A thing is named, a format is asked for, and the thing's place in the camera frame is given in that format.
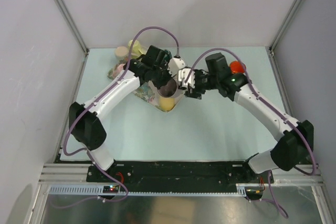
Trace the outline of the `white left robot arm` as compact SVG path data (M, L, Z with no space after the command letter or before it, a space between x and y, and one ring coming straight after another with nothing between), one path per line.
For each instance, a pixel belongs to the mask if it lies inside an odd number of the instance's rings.
M69 108L69 133L88 151L99 166L98 175L104 181L116 177L112 166L114 158L105 144L107 133L104 118L131 92L146 82L161 88L171 79L169 63L173 57L166 49L150 46L145 54L119 65L118 75L98 95L80 104L74 102Z

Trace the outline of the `orange mug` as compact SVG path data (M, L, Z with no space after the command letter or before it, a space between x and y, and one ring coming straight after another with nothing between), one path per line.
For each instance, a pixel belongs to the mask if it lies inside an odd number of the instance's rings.
M232 61L229 64L229 67L232 74L246 73L246 65L244 63L240 63L239 61Z

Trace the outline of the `purple mug black handle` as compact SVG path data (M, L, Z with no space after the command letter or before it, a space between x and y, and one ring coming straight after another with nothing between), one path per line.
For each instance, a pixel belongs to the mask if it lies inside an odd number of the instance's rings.
M170 79L166 85L158 89L158 94L164 98L177 98L183 92L178 88L176 80Z

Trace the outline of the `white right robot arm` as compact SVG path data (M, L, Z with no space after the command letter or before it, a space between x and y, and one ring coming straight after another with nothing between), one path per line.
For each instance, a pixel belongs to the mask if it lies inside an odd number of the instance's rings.
M239 61L227 63L222 53L205 59L207 70L184 68L178 72L179 87L185 96L201 99L208 90L217 90L221 96L249 111L276 140L276 145L246 160L243 178L253 183L265 171L296 168L313 151L314 127L311 122L300 122L278 110L252 84Z

